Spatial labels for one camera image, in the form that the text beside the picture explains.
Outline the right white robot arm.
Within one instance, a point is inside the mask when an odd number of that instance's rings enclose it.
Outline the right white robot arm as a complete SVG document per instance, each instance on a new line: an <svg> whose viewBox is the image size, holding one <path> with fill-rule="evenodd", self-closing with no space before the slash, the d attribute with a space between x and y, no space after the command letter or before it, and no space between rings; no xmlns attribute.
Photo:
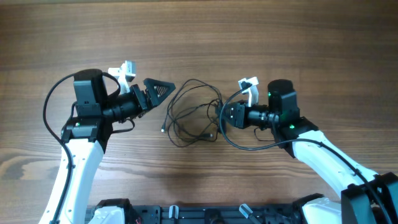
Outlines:
<svg viewBox="0 0 398 224"><path fill-rule="evenodd" d="M259 105L256 77L243 78L236 95L216 109L219 131L224 124L245 129L270 129L273 146L308 165L339 196L332 202L322 194L312 194L293 202L286 213L290 223L397 223L397 175L378 174L362 166L330 140L306 117L300 115L297 93L290 80L273 80L268 86L268 104Z"/></svg>

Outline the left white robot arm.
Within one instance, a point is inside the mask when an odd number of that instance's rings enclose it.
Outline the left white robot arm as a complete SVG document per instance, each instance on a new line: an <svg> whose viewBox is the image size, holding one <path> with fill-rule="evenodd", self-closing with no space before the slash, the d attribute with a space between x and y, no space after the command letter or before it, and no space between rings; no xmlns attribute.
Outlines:
<svg viewBox="0 0 398 224"><path fill-rule="evenodd" d="M118 79L99 69L73 73L76 102L62 133L54 138L62 157L41 223L84 223L93 179L106 151L113 123L132 122L159 106L175 84L146 78L145 90L132 85L126 91ZM117 82L108 94L104 78Z"/></svg>

